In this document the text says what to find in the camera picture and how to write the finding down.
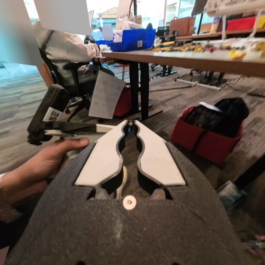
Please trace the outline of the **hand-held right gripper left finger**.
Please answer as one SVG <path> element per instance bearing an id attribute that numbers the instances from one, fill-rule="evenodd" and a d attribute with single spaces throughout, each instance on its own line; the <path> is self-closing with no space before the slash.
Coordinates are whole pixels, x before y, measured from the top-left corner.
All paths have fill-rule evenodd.
<path id="1" fill-rule="evenodd" d="M 123 181 L 123 158 L 128 120 L 124 120 L 111 131 L 104 133 L 92 144 L 88 158 L 76 181 L 77 187 L 116 190 Z"/>

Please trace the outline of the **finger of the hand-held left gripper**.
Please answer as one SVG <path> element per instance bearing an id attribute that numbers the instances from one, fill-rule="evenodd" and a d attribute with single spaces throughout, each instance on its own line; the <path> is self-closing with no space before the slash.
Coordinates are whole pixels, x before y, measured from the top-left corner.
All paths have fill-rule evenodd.
<path id="1" fill-rule="evenodd" d="M 61 130 L 45 130 L 44 135 L 60 138 L 74 138 L 75 134 L 62 132 Z"/>
<path id="2" fill-rule="evenodd" d="M 54 130 L 60 130 L 64 133 L 81 134 L 81 133 L 107 133 L 115 126 L 105 124 L 75 123 L 66 121 L 52 122 Z"/>

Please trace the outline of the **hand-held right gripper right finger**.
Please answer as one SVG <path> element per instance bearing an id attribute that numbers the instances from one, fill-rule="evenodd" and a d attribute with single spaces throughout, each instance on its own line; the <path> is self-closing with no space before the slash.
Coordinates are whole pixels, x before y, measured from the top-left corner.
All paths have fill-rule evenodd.
<path id="1" fill-rule="evenodd" d="M 181 174 L 168 146 L 167 141 L 150 130 L 139 121 L 134 122 L 137 138 L 138 183 L 147 193 L 161 188 L 185 186 L 186 181 Z"/>

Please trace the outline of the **person's left hand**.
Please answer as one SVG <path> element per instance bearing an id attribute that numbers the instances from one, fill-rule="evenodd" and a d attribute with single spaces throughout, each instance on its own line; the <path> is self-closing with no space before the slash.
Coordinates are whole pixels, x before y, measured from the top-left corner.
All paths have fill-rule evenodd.
<path id="1" fill-rule="evenodd" d="M 70 151 L 87 147 L 88 144 L 89 139 L 86 137 L 58 140 L 20 167 L 5 174 L 1 180 L 1 207 L 13 206 L 42 193 L 48 186 L 47 179 L 59 171 L 63 157 Z"/>

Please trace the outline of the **black office chair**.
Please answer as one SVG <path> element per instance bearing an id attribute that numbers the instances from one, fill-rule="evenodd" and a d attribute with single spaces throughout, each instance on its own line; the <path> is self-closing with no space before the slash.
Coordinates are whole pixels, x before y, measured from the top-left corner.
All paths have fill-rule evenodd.
<path id="1" fill-rule="evenodd" d="M 75 97 L 81 98 L 81 100 L 79 100 L 75 103 L 72 103 L 71 105 L 69 105 L 65 108 L 65 112 L 68 114 L 68 113 L 70 113 L 69 109 L 71 107 L 76 107 L 75 111 L 70 115 L 70 117 L 67 119 L 67 121 L 69 122 L 82 109 L 85 108 L 86 110 L 89 110 L 89 108 L 91 106 L 92 93 L 94 90 L 94 86 L 90 85 L 88 82 L 86 82 L 84 84 L 80 84 L 79 78 L 78 78 L 78 69 L 83 65 L 87 65 L 88 62 L 81 62 L 81 63 L 70 62 L 69 64 L 67 64 L 65 66 L 66 70 L 71 71 L 72 78 L 74 81 L 74 85 L 67 86 L 64 83 L 62 76 L 58 72 L 55 65 L 51 62 L 50 59 L 48 59 L 48 57 L 45 55 L 45 53 L 41 49 L 39 49 L 39 51 L 40 51 L 41 58 L 44 60 L 44 62 L 47 64 L 49 70 L 53 74 L 52 76 L 54 77 L 56 84 L 65 88 L 69 92 L 71 98 L 75 98 Z"/>

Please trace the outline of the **red storage box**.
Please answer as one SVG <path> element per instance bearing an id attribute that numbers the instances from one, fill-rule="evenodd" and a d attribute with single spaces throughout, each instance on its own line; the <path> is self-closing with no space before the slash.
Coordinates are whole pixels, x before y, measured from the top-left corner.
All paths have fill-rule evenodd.
<path id="1" fill-rule="evenodd" d="M 114 110 L 114 116 L 122 117 L 125 114 L 129 113 L 131 110 L 132 110 L 131 87 L 130 83 L 126 83 L 118 99 L 116 108 Z"/>
<path id="2" fill-rule="evenodd" d="M 233 138 L 210 131 L 208 132 L 184 121 L 194 108 L 195 107 L 190 107 L 183 111 L 182 115 L 177 120 L 170 140 L 174 144 L 180 145 L 214 164 L 221 166 L 241 140 L 243 135 L 243 123 L 241 123 L 237 134 Z"/>

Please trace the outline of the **hanging grey paper sheet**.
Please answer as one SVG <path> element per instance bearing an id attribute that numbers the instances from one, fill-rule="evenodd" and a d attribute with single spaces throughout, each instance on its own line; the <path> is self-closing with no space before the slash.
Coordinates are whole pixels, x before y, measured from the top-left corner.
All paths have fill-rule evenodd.
<path id="1" fill-rule="evenodd" d="M 88 115 L 111 120 L 126 82 L 99 71 Z"/>

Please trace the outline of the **black table leg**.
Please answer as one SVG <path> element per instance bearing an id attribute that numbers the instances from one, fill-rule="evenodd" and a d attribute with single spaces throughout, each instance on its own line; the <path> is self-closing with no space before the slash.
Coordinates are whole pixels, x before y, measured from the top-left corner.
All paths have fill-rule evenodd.
<path id="1" fill-rule="evenodd" d="M 149 111 L 149 65 L 129 61 L 130 91 L 133 114 L 140 113 L 140 121 L 162 113 L 158 108 Z"/>

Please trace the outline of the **clear plastic bag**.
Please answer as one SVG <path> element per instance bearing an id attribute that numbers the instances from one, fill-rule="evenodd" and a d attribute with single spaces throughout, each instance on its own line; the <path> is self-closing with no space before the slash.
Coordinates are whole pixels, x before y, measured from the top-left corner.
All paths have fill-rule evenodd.
<path id="1" fill-rule="evenodd" d="M 247 191 L 238 188 L 231 180 L 227 181 L 218 188 L 217 194 L 228 215 L 231 215 L 233 209 L 250 196 Z"/>

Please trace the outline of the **white power strip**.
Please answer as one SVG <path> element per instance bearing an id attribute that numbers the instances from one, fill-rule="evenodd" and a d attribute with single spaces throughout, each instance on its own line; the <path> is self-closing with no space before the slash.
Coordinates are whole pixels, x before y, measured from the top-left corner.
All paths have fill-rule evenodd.
<path id="1" fill-rule="evenodd" d="M 182 79 L 174 79 L 174 81 L 188 84 L 190 87 L 200 86 L 200 87 L 204 87 L 204 88 L 208 88 L 208 89 L 212 89 L 212 90 L 216 90 L 216 91 L 220 91 L 222 89 L 220 87 L 202 84 L 202 83 L 199 83 L 198 81 L 192 82 L 192 81 L 186 81 L 186 80 L 182 80 Z"/>

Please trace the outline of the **black bag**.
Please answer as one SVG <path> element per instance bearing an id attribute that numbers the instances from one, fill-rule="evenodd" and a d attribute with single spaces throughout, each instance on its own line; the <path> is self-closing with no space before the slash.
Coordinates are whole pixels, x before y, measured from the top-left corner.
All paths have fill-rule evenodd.
<path id="1" fill-rule="evenodd" d="M 203 130 L 234 138 L 248 115 L 249 109 L 242 98 L 225 98 L 214 105 L 200 102 L 183 120 Z"/>

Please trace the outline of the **blue storage bin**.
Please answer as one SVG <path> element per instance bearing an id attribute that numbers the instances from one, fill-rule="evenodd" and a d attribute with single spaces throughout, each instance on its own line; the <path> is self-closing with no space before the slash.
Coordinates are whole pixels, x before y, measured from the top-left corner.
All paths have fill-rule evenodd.
<path id="1" fill-rule="evenodd" d="M 152 48 L 156 37 L 156 29 L 128 29 L 123 31 L 121 42 L 110 43 L 113 52 L 129 52 Z"/>

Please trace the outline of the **pale poster board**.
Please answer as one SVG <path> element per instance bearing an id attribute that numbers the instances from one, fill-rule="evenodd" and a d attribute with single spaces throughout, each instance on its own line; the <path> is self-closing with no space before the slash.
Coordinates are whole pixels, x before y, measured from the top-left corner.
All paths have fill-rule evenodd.
<path id="1" fill-rule="evenodd" d="M 123 30 L 124 23 L 127 22 L 131 16 L 131 6 L 133 0 L 120 0 L 116 16 L 116 30 Z"/>

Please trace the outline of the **brown box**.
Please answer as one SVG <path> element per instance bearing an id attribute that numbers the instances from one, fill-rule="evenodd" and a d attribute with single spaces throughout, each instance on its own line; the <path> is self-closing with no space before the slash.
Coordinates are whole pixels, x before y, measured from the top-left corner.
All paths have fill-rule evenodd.
<path id="1" fill-rule="evenodd" d="M 171 20 L 169 35 L 173 35 L 175 30 L 178 30 L 178 37 L 192 35 L 194 32 L 195 20 L 195 17 L 185 17 Z"/>

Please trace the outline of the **red basket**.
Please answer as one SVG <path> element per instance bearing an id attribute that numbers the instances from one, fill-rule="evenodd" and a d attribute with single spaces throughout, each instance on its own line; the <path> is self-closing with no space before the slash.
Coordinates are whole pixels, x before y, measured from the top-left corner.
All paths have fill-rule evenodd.
<path id="1" fill-rule="evenodd" d="M 232 19 L 227 22 L 226 31 L 241 31 L 246 29 L 252 29 L 256 22 L 256 16 Z"/>

